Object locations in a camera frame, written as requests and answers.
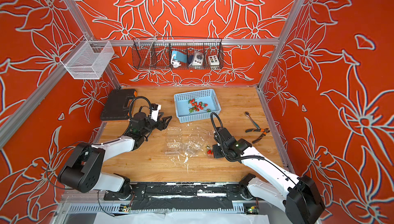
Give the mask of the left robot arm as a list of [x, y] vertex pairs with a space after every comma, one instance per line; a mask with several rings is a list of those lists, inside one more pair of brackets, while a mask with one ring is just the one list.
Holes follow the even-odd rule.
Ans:
[[102, 167], [113, 157], [137, 150], [154, 130], [167, 129], [172, 117], [163, 116], [161, 105], [148, 105], [149, 114], [140, 108], [136, 114], [130, 115], [129, 125], [119, 138], [95, 145], [79, 143], [61, 169], [58, 182], [81, 193], [98, 190], [114, 194], [121, 200], [129, 198], [133, 194], [130, 179], [104, 173]]

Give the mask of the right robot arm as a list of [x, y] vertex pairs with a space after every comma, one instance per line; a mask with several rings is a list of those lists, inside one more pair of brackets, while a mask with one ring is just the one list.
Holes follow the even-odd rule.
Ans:
[[239, 162], [257, 175], [248, 174], [240, 182], [244, 194], [256, 197], [282, 210], [293, 224], [314, 224], [326, 206], [314, 180], [297, 176], [263, 156], [251, 143], [235, 139], [226, 128], [216, 127], [215, 158]]

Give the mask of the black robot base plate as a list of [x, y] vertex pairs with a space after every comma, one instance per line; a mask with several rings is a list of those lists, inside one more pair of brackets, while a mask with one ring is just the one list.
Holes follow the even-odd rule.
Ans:
[[257, 213], [262, 199], [247, 197], [238, 183], [132, 183], [120, 197], [106, 191], [104, 203], [119, 205], [113, 213], [206, 211]]

